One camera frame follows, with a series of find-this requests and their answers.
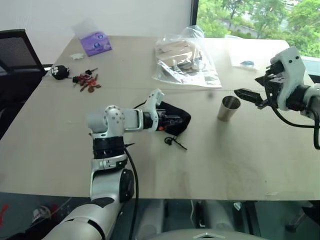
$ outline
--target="tree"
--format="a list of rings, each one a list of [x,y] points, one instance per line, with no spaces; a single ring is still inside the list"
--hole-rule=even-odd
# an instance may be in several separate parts
[[[320,31],[320,0],[304,0],[293,8],[288,19],[289,27],[294,30],[314,26]]]
[[[252,20],[257,38],[264,37],[268,31],[277,31],[287,16],[285,4],[281,0],[261,0],[252,8]]]
[[[304,0],[299,3],[288,18],[292,34],[287,38],[302,55],[320,56],[320,0]]]
[[[231,27],[234,17],[238,16],[241,18],[241,15],[249,9],[252,2],[250,0],[222,0],[222,9],[228,9],[230,14],[230,23],[229,28]]]
[[[206,37],[220,38],[230,33],[223,25],[222,19],[228,12],[222,8],[223,0],[201,0],[198,5],[197,24]]]

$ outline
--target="black and white toy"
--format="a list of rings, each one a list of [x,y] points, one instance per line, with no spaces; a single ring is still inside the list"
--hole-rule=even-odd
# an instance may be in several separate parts
[[[51,74],[57,80],[66,79],[69,77],[69,73],[69,68],[63,65],[58,65],[51,68]]]

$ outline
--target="table surface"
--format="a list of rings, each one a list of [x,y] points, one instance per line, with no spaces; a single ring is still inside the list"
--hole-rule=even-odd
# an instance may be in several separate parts
[[[273,55],[288,47],[285,41],[245,40],[261,64],[257,71],[248,71],[230,64],[228,49],[241,47],[241,42],[206,38],[222,84],[222,88],[208,89],[152,79],[155,40],[112,36],[112,51],[73,61],[69,55],[83,53],[73,39],[56,64],[70,67],[72,76],[98,67],[102,88],[79,92],[70,79],[46,76],[42,80],[0,141],[0,191],[88,197],[92,139],[86,115],[113,104],[132,108],[160,88],[165,102],[192,116],[179,137],[188,150],[166,145],[165,132],[126,133],[125,142],[135,143],[129,151],[141,198],[320,199],[320,159],[312,129],[290,127],[271,109],[258,110],[245,101],[229,123],[217,120],[221,100],[233,95],[232,90],[263,91],[254,78],[264,74]],[[305,83],[311,84],[307,76]],[[284,116],[313,124],[296,112]]]

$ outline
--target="metal cup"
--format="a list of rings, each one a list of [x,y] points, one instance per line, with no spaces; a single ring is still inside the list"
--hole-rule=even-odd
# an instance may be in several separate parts
[[[225,96],[222,99],[222,103],[218,113],[218,119],[224,122],[228,122],[232,115],[240,107],[240,100],[235,96]]]

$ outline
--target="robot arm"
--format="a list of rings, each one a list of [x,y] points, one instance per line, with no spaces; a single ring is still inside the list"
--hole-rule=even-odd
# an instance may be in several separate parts
[[[241,99],[254,103],[258,109],[270,106],[286,124],[298,128],[314,128],[313,142],[319,146],[320,86],[304,85],[305,65],[295,47],[290,47],[270,60],[264,76],[255,80],[265,88],[267,99],[248,89],[237,89],[234,93]],[[277,109],[299,111],[314,120],[314,125],[299,125],[286,120]]]
[[[179,124],[180,117],[158,109],[164,94],[154,90],[144,109],[122,109],[115,105],[88,116],[92,131],[91,202],[74,209],[44,240],[109,240],[123,203],[134,195],[134,175],[125,166],[123,135],[147,130],[154,132]]]

